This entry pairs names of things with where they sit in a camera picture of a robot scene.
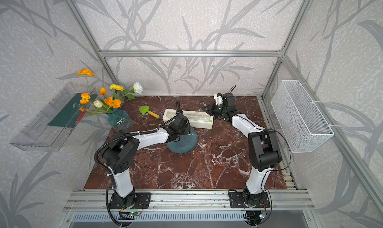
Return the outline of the teal ceramic plate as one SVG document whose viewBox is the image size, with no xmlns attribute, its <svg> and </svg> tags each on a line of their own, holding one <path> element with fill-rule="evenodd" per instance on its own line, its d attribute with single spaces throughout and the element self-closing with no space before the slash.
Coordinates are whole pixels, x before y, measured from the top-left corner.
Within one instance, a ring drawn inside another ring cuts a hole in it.
<svg viewBox="0 0 383 228">
<path fill-rule="evenodd" d="M 181 135 L 176 141 L 168 142 L 166 146 L 172 153 L 183 155 L 191 152 L 197 146 L 197 142 L 197 132 L 191 127 L 190 134 Z"/>
</svg>

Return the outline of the white plastic wrap dispenser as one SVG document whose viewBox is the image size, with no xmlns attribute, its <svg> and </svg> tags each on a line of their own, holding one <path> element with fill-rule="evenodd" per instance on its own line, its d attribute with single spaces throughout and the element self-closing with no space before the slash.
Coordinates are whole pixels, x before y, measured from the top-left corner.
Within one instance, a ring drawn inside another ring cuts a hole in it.
<svg viewBox="0 0 383 228">
<path fill-rule="evenodd" d="M 163 122 L 167 122 L 175 115 L 175 109 L 166 109 L 162 116 Z M 189 119 L 193 128 L 212 129 L 213 127 L 213 116 L 208 115 L 206 112 L 184 110 L 183 115 Z"/>
</svg>

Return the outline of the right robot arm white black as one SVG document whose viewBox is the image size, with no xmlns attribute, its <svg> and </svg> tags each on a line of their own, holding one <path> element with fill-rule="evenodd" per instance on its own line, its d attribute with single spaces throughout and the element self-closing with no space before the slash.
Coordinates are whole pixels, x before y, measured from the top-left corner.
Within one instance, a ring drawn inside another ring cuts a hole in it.
<svg viewBox="0 0 383 228">
<path fill-rule="evenodd" d="M 261 127 L 237 110 L 232 93 L 217 93 L 213 97 L 214 102 L 205 106 L 203 111 L 214 118 L 228 122 L 248 139 L 248 153 L 252 169 L 245 185 L 244 194 L 256 196 L 265 192 L 265 184 L 269 175 L 277 171 L 276 167 L 282 161 L 277 132 Z"/>
</svg>

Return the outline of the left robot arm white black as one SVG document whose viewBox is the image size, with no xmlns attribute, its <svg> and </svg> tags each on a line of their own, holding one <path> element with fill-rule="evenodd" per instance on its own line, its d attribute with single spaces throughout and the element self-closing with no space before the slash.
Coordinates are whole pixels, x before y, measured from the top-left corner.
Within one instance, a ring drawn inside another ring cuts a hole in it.
<svg viewBox="0 0 383 228">
<path fill-rule="evenodd" d="M 94 161 L 104 169 L 113 183 L 114 192 L 121 198 L 133 194 L 129 168 L 136 152 L 156 144 L 176 141 L 191 131 L 189 119 L 180 110 L 180 101 L 176 102 L 176 115 L 156 129 L 143 132 L 129 132 L 118 136 L 99 147 L 94 154 Z"/>
</svg>

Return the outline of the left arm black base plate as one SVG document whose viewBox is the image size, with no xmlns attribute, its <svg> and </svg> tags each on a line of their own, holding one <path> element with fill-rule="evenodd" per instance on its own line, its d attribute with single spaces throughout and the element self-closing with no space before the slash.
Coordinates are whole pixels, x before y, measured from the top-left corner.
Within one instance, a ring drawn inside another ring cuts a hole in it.
<svg viewBox="0 0 383 228">
<path fill-rule="evenodd" d="M 135 193 L 132 192 L 126 198 L 120 197 L 114 192 L 109 201 L 109 208 L 111 209 L 148 209 L 151 193 Z"/>
</svg>

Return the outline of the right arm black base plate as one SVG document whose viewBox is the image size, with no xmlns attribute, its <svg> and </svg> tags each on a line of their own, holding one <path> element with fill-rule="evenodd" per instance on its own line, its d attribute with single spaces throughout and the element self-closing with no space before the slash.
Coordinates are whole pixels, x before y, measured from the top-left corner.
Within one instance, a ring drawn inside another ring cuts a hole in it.
<svg viewBox="0 0 383 228">
<path fill-rule="evenodd" d="M 227 192 L 231 208 L 261 208 L 266 210 L 270 208 L 270 200 L 266 192 L 259 194 L 250 194 L 247 190 L 237 192 L 230 189 Z"/>
</svg>

